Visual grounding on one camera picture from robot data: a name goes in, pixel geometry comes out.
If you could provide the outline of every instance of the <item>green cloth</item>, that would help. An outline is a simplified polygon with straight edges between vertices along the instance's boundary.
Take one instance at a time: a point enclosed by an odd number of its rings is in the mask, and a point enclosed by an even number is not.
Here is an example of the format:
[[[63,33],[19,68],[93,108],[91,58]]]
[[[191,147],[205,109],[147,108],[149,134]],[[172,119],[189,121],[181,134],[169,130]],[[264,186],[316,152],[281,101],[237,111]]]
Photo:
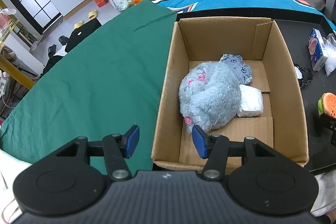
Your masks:
[[[151,150],[176,13],[148,0],[100,27],[28,92],[0,129],[0,148],[34,163],[77,136],[140,127],[127,164],[151,170]],[[91,165],[106,173],[102,159]]]

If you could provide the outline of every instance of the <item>blue box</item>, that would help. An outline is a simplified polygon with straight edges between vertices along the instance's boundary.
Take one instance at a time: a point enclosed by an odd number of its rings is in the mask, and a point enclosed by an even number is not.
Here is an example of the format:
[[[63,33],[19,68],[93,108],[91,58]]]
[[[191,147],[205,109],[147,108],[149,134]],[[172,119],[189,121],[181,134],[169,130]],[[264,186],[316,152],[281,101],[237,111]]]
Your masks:
[[[326,47],[319,30],[313,29],[308,39],[308,51],[314,71],[319,71],[328,59]]]

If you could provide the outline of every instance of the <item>watermelon slice toy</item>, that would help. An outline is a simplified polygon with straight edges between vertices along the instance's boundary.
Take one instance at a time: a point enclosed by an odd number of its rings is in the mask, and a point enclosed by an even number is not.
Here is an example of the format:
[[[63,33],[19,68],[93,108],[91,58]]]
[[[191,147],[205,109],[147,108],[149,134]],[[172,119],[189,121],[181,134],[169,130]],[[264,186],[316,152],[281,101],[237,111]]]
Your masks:
[[[325,113],[333,118],[336,116],[336,95],[327,92],[324,93],[321,99],[318,101],[318,111],[321,116]]]

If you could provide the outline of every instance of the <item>white package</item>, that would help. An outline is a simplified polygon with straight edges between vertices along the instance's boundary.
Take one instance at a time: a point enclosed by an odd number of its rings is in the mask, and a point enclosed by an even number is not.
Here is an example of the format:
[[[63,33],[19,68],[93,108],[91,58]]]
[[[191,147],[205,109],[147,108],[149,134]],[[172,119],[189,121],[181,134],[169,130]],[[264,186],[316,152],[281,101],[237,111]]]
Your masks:
[[[329,34],[328,39],[323,39],[325,49],[327,50],[328,59],[325,62],[324,68],[327,77],[336,69],[336,41],[333,35]]]
[[[263,113],[263,96],[259,89],[248,85],[239,85],[241,91],[241,105],[238,117],[255,117]]]

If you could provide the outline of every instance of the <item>black tray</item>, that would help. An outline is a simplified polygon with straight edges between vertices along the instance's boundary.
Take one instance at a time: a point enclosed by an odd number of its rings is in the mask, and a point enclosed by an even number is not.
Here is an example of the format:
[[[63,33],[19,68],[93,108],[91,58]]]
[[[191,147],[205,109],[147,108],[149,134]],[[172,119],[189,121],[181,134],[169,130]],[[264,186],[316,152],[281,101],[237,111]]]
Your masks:
[[[239,16],[239,17],[268,17],[276,20],[282,35],[286,41],[293,63],[300,67],[310,68],[310,58],[307,42],[311,30],[320,30],[326,37],[333,30],[325,17],[294,10],[273,8],[227,8],[215,10],[203,10],[178,14],[177,20],[191,17],[209,16]],[[336,94],[336,72],[326,77],[325,69],[312,72],[313,80],[302,88],[302,98],[307,120],[308,145],[310,160],[305,169],[315,175],[336,169],[336,147],[331,145],[332,132],[321,127],[317,123],[317,102],[325,92]]]

